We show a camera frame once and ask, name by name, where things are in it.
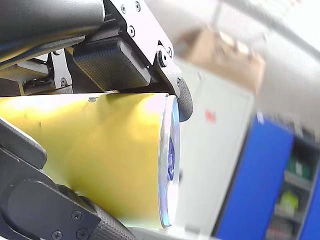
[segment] cardboard box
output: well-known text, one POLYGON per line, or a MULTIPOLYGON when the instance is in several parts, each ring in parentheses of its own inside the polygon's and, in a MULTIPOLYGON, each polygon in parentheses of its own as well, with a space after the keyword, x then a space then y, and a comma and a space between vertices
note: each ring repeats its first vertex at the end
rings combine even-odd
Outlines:
POLYGON ((261 88, 265 61, 245 44, 209 27, 182 35, 175 53, 188 62, 257 94, 261 88))

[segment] metal rim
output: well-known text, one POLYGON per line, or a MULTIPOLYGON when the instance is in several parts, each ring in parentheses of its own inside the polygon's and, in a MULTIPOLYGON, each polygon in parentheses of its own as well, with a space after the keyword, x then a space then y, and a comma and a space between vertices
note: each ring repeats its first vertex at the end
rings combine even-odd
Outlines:
POLYGON ((169 227, 173 224, 178 204, 180 130, 177 98, 166 98, 160 130, 159 148, 159 211, 161 224, 169 227))

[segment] yellow cylinder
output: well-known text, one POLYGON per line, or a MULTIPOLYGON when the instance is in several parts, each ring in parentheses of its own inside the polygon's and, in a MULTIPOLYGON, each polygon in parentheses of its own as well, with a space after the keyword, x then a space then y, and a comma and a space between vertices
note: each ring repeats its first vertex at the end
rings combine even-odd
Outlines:
POLYGON ((174 96, 61 94, 0 98, 0 117, 47 151, 45 173, 130 227, 173 222, 179 113, 174 96))

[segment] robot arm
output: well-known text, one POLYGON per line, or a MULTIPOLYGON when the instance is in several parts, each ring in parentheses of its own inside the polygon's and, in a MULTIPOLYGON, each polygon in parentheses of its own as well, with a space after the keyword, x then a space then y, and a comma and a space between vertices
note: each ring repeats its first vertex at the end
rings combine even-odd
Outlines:
MULTIPOLYGON (((143 0, 2 0, 0 30, 0 78, 18 82, 21 95, 72 93, 66 49, 102 91, 167 92, 181 122, 192 114, 172 43, 143 0)), ((0 118, 0 236, 134 239, 89 199, 56 185, 45 163, 46 151, 0 118)))
POLYGON ((0 118, 0 236, 8 240, 134 240, 89 199, 41 170, 46 151, 0 118))
POLYGON ((172 43, 143 0, 4 0, 0 20, 0 78, 22 95, 70 86, 68 49, 102 91, 167 92, 181 122, 192 114, 172 43))

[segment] white cabinet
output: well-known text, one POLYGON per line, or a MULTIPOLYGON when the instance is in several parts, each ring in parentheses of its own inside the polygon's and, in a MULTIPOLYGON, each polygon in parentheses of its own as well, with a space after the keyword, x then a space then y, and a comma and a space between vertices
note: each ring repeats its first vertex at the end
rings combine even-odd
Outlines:
POLYGON ((254 106, 252 93, 176 60, 194 99, 180 129, 179 200, 175 225, 210 235, 219 215, 254 106))

